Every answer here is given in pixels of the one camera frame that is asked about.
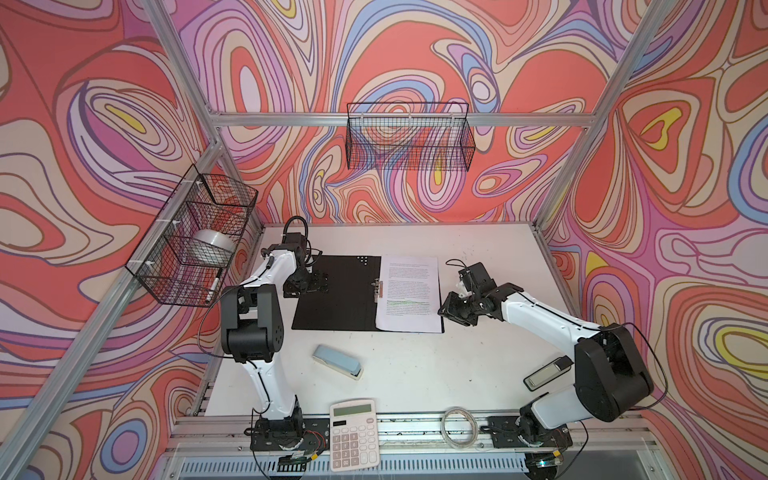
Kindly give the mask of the blue file folder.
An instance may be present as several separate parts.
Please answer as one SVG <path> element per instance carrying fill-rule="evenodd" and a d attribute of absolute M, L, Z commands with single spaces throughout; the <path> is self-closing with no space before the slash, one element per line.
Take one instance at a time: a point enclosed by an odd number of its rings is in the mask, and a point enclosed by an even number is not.
<path fill-rule="evenodd" d="M 375 327 L 381 257 L 329 255 L 317 260 L 316 269 L 328 275 L 328 292 L 300 296 L 292 328 L 301 331 L 381 331 Z"/>

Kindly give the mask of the printed paper sheet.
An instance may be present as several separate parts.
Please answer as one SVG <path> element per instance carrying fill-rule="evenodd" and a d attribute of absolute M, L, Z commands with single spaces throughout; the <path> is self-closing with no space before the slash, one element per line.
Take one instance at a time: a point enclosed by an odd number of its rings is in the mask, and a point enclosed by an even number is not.
<path fill-rule="evenodd" d="M 438 259 L 382 256 L 375 327 L 386 332 L 441 334 Z"/>

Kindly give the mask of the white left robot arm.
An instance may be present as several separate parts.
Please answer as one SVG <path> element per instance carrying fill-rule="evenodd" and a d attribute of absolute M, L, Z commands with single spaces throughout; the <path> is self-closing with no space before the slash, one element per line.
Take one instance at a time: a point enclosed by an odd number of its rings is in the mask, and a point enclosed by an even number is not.
<path fill-rule="evenodd" d="M 299 420 L 298 396 L 279 357 L 285 340 L 280 300 L 328 291 L 328 276 L 312 269 L 308 252 L 300 243 L 270 246 L 255 272 L 221 297 L 221 349 L 252 380 L 261 423 Z"/>

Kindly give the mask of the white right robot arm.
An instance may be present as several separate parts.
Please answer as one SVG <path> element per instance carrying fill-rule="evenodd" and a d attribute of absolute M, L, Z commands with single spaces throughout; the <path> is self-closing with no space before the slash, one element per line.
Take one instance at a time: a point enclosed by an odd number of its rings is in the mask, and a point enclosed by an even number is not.
<path fill-rule="evenodd" d="M 573 383 L 519 409 L 513 431 L 538 446 L 556 429 L 594 418 L 612 422 L 649 397 L 651 374 L 624 325 L 598 326 L 540 302 L 513 283 L 498 284 L 483 263 L 458 270 L 458 289 L 438 314 L 462 326 L 485 316 L 520 327 L 554 346 L 574 372 Z"/>

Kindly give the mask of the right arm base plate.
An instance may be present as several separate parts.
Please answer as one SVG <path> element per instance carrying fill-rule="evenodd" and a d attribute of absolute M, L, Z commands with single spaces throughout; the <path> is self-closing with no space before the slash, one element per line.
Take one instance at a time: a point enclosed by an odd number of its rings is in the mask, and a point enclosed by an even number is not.
<path fill-rule="evenodd" d="M 564 450 L 573 446 L 568 428 L 562 425 L 545 429 L 533 418 L 511 416 L 490 416 L 479 432 L 491 437 L 495 448 L 551 448 Z"/>

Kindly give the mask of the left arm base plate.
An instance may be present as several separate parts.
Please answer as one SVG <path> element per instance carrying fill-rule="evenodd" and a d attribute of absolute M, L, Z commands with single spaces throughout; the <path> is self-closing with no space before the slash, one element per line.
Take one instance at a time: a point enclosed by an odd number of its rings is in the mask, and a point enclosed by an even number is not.
<path fill-rule="evenodd" d="M 258 420 L 243 434 L 250 440 L 254 452 L 304 452 L 320 451 L 329 440 L 330 421 L 328 417 L 305 418 L 301 422 L 292 420 Z"/>

